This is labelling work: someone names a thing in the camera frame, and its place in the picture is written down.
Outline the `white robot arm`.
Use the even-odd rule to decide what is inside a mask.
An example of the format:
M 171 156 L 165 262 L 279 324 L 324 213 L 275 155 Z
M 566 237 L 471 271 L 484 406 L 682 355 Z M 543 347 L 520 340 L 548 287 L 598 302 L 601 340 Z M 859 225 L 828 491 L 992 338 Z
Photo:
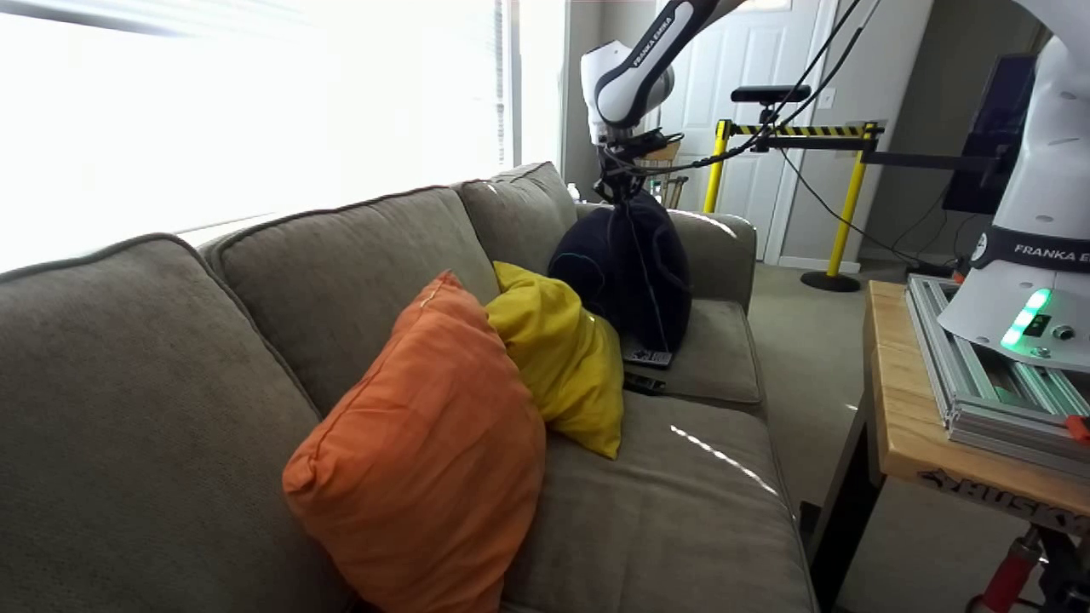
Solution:
M 624 144 L 671 95 L 671 61 L 741 0 L 666 0 L 634 49 L 583 54 L 598 148 Z M 1035 57 L 1021 148 L 970 271 L 935 324 L 977 347 L 1059 372 L 1090 369 L 1090 0 L 1016 0 L 1048 43 Z

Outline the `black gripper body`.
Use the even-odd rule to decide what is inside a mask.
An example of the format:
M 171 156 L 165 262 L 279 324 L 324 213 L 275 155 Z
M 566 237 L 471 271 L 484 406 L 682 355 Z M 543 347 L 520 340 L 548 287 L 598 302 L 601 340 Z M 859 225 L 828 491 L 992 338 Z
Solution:
M 671 148 L 671 138 L 661 129 L 619 139 L 598 139 L 598 193 L 634 193 L 644 179 L 656 169 L 656 156 Z

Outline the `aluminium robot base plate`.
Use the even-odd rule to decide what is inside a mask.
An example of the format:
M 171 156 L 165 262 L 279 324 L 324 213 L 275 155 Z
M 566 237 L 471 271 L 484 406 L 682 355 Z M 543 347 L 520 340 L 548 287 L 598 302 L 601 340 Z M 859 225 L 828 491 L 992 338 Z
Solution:
M 951 279 L 909 279 L 904 302 L 935 389 L 940 430 L 952 444 L 1085 473 L 1090 444 L 1077 438 L 1077 426 L 1090 417 L 1090 374 L 1010 361 L 952 338 L 940 327 L 951 299 Z

